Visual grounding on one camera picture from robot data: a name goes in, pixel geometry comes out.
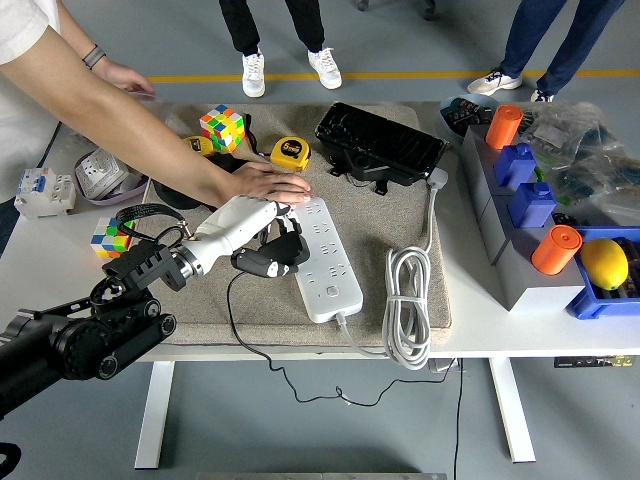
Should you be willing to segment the person's left hand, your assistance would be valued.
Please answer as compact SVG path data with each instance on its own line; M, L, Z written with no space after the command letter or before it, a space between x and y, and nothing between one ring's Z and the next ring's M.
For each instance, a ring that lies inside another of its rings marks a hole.
M136 92L149 98L155 97L154 86L147 77L137 70L114 62L107 57L102 57L96 63L93 72L121 90Z

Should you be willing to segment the person's right hand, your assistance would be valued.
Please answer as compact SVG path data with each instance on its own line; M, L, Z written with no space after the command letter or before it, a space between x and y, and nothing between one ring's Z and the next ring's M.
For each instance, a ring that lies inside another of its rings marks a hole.
M226 196L245 195L297 205L312 197L309 183L294 173L282 173L271 165L248 162L230 174Z

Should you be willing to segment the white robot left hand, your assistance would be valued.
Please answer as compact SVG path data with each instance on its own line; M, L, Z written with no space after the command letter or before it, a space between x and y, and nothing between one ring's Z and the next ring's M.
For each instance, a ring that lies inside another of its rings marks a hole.
M280 236L251 250L245 245L277 222ZM248 196L235 196L210 215L194 236L176 248L175 258L188 279L209 273L218 258L228 256L232 266L263 278L298 271L310 257L302 227L286 204Z

